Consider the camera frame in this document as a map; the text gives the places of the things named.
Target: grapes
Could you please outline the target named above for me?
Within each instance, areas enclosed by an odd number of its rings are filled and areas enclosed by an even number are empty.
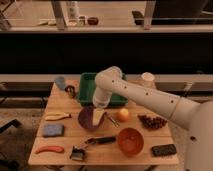
[[[138,119],[147,129],[156,130],[166,125],[167,121],[159,116],[151,118],[147,115],[138,115]]]

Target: table leg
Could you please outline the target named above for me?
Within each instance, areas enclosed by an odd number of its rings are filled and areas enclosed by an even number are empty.
[[[45,167],[53,171],[62,171],[61,168],[64,166],[45,166]]]
[[[82,166],[78,169],[78,171],[83,171],[83,169],[84,169],[85,167],[86,167],[85,165],[82,165]]]
[[[144,171],[154,171],[154,169],[157,167],[158,165],[151,165],[149,166],[147,169],[145,169]]]

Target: black remote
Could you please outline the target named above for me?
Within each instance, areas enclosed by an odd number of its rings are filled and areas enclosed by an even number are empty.
[[[176,147],[174,144],[158,145],[152,147],[152,153],[154,156],[168,156],[176,154]]]
[[[132,11],[132,15],[134,17],[136,25],[142,25],[143,24],[143,15],[140,11]]]

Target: green bin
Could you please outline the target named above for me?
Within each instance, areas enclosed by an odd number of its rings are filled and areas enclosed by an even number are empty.
[[[95,76],[96,73],[83,73],[81,74],[78,102],[82,106],[92,105],[92,98],[95,91]],[[128,100],[117,94],[112,94],[109,106],[124,106]]]

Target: white cup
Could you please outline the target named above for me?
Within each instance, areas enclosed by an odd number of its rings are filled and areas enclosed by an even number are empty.
[[[155,76],[150,72],[144,72],[141,74],[140,85],[156,89]]]

